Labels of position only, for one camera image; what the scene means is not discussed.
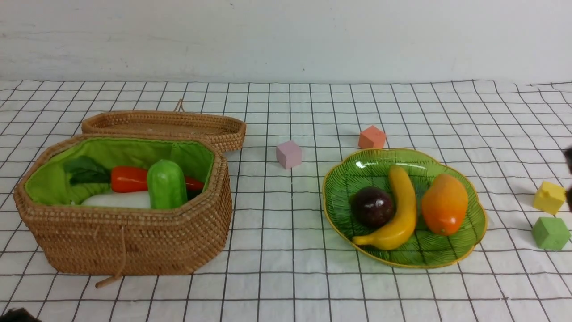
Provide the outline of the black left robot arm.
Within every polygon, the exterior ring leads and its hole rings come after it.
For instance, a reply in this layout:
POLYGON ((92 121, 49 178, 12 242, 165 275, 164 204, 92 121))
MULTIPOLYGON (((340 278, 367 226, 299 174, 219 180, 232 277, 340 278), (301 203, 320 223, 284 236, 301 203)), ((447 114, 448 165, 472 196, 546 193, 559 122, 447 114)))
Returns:
POLYGON ((32 314, 30 314, 25 308, 9 309, 2 316, 0 316, 0 322, 42 322, 32 314))

